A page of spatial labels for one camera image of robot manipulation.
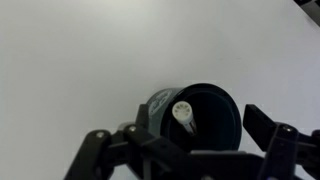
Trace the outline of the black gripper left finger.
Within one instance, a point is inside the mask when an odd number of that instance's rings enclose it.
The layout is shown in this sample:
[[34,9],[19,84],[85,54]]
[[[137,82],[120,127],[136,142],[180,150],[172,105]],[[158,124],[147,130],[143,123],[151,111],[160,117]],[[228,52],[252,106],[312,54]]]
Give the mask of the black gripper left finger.
[[135,124],[144,129],[148,128],[149,121],[149,106],[147,104],[140,104],[135,120]]

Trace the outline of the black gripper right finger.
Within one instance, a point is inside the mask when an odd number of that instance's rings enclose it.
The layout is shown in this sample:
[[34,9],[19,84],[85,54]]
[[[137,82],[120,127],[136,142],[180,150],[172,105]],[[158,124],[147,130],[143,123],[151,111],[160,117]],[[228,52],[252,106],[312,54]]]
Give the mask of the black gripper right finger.
[[291,141],[298,139],[296,128],[273,121],[254,104],[245,106],[243,127],[262,151],[268,150],[272,138],[276,135]]

